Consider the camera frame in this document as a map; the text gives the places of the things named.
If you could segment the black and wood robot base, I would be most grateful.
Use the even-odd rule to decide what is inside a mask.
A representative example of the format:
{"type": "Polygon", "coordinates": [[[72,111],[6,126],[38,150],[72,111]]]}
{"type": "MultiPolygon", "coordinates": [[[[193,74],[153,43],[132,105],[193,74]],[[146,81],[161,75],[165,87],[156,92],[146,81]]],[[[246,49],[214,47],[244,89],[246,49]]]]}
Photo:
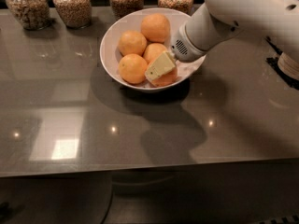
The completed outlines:
{"type": "Polygon", "coordinates": [[[265,41],[276,53],[275,57],[268,57],[266,62],[291,88],[299,90],[299,63],[273,44],[269,37],[265,41]]]}

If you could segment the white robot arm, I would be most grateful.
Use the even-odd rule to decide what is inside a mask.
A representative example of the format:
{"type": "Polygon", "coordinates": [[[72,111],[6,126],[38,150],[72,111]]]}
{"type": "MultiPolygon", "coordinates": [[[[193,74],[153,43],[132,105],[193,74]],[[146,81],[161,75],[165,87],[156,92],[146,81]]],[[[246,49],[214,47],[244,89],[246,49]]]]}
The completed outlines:
{"type": "Polygon", "coordinates": [[[274,42],[278,68],[299,79],[298,0],[205,0],[171,36],[170,54],[192,63],[244,30],[274,42]]]}

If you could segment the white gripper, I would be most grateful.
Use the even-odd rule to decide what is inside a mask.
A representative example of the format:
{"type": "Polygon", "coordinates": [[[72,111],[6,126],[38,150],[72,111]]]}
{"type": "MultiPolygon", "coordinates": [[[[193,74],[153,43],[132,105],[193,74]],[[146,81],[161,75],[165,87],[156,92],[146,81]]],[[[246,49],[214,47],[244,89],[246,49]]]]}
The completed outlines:
{"type": "MultiPolygon", "coordinates": [[[[206,52],[197,48],[188,37],[186,24],[181,25],[171,36],[170,48],[173,56],[183,63],[192,63],[206,55],[206,52]]],[[[164,51],[150,63],[145,72],[147,80],[154,81],[173,71],[176,68],[173,56],[168,51],[164,51]]]]}

